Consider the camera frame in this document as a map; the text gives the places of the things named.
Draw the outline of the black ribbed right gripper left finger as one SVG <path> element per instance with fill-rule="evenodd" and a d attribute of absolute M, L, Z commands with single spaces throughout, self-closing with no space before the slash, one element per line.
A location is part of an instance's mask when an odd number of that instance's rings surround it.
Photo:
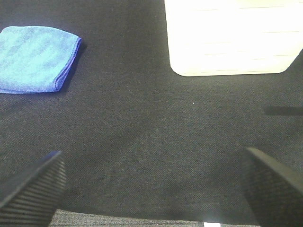
<path fill-rule="evenodd" d="M 66 189 L 62 152 L 53 151 L 0 185 L 2 227 L 47 227 Z"/>

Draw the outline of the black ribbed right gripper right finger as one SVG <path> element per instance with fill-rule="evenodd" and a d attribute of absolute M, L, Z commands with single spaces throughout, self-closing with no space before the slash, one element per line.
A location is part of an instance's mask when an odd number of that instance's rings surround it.
<path fill-rule="evenodd" d="M 241 185 L 261 227 L 303 225 L 303 175 L 256 148 L 242 152 Z"/>

